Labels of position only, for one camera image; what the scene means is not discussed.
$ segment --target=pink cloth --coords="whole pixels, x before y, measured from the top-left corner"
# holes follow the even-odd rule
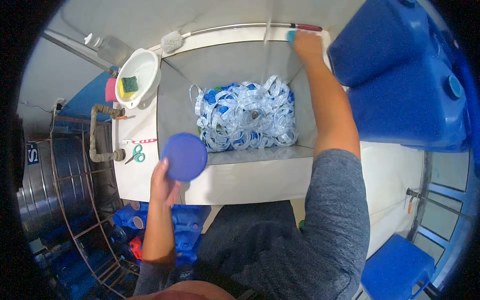
[[[105,86],[105,101],[107,102],[118,102],[117,96],[115,96],[115,83],[117,79],[109,78],[107,85]]]

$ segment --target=green scissors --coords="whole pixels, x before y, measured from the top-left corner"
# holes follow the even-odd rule
[[[145,154],[142,153],[142,150],[143,150],[142,145],[135,146],[135,148],[133,149],[133,156],[130,157],[129,160],[127,160],[125,165],[128,164],[129,162],[131,162],[134,159],[137,163],[143,162],[145,160]]]

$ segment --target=yellow green scrub sponge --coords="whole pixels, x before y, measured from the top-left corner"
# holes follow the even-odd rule
[[[138,91],[137,77],[124,77],[119,81],[119,91],[122,98],[131,97]]]

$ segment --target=blue wall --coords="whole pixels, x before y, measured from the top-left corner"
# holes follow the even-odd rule
[[[105,102],[105,86],[109,78],[112,78],[112,76],[107,72],[103,72],[94,80],[90,81],[59,112],[59,116],[89,120],[93,105],[99,103],[112,107],[112,102]],[[97,121],[105,121],[109,118],[109,115],[98,114],[96,119]]]

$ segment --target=water pipe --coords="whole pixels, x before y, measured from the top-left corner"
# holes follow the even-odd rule
[[[113,153],[98,154],[96,152],[96,115],[97,113],[104,113],[110,115],[112,119],[122,117],[125,115],[125,108],[115,109],[102,104],[95,104],[92,107],[92,116],[90,120],[90,159],[96,163],[102,161],[109,161],[111,159],[115,161],[122,161],[125,159],[125,149],[117,149]]]

